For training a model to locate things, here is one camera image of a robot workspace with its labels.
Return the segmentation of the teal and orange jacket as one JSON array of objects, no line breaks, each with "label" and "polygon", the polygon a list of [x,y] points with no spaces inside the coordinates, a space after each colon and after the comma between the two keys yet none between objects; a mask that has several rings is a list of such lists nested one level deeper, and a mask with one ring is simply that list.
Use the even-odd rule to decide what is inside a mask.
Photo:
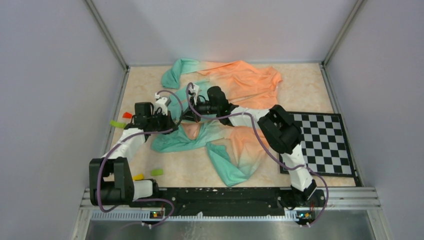
[{"label": "teal and orange jacket", "polygon": [[268,143],[251,122],[259,116],[247,110],[268,111],[276,105],[281,81],[275,68],[256,68],[242,60],[177,60],[163,74],[161,85],[175,89],[169,109],[184,119],[178,130],[157,136],[151,148],[159,153],[206,148],[226,186],[245,182],[268,156]]}]

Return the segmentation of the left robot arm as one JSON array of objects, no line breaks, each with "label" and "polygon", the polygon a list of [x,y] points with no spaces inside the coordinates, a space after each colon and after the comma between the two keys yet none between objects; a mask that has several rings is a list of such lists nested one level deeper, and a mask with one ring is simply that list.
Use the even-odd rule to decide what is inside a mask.
[{"label": "left robot arm", "polygon": [[158,184],[153,179],[133,180],[129,163],[150,135],[169,134],[176,130],[170,100],[162,97],[155,103],[138,102],[134,115],[115,145],[89,163],[89,196],[94,206],[129,205],[141,199],[147,206],[160,202]]}]

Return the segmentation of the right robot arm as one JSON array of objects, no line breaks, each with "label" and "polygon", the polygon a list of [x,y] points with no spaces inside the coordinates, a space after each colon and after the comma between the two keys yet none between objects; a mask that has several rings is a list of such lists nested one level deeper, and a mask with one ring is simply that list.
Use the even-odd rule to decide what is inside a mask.
[{"label": "right robot arm", "polygon": [[281,105],[269,109],[241,107],[230,103],[219,86],[210,87],[204,97],[197,84],[189,83],[185,93],[188,108],[184,120],[217,120],[224,126],[252,128],[255,135],[261,132],[268,144],[261,142],[262,148],[266,152],[273,149],[284,159],[281,166],[288,170],[294,202],[307,206],[313,200],[317,184],[304,159],[302,130]]}]

